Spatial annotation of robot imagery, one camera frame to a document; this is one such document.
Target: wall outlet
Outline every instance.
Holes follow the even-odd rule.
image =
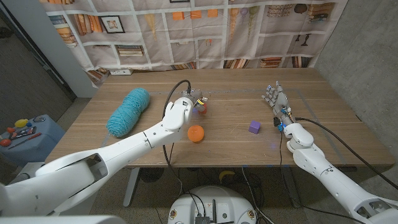
[[[132,70],[130,69],[114,69],[114,70],[110,70],[111,71],[111,75],[131,75]]]

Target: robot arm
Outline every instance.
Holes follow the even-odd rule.
[[[183,95],[167,105],[163,120],[153,127],[110,146],[76,152],[41,167],[36,177],[3,186],[0,184],[0,214],[48,215],[63,212],[93,195],[118,170],[157,146],[182,138],[199,96]]]
[[[287,138],[287,148],[294,162],[315,176],[344,207],[349,215],[364,223],[396,223],[398,202],[370,194],[357,183],[330,164],[322,150],[313,143],[313,136],[296,123],[283,88],[268,86],[267,96],[262,96],[280,119],[279,130]]]

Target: robot finger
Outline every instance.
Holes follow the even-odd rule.
[[[264,95],[262,95],[261,96],[263,99],[265,99],[267,102],[269,102],[269,98],[268,97],[266,97],[266,96],[264,96]]]
[[[278,90],[278,93],[280,93],[280,92],[282,92],[284,89],[282,88],[282,86],[281,85],[279,85],[279,82],[278,81],[276,81],[276,88],[277,88],[277,90]]]
[[[266,96],[269,98],[269,99],[272,99],[272,94],[270,94],[268,91],[267,91],[267,93],[266,93]]]
[[[269,90],[270,93],[274,93],[276,91],[276,89],[274,87],[271,87],[271,89]]]

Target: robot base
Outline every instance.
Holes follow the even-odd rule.
[[[168,224],[195,223],[202,219],[202,223],[238,223],[255,224],[256,213],[248,200],[237,192],[222,186],[201,186],[190,190],[191,194],[197,195],[203,201],[206,211],[204,215],[203,205],[200,199],[192,195],[181,195],[172,205],[169,213]]]

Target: purple cube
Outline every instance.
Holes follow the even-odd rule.
[[[249,127],[249,131],[251,133],[257,134],[260,130],[260,122],[257,121],[251,121],[250,127]]]

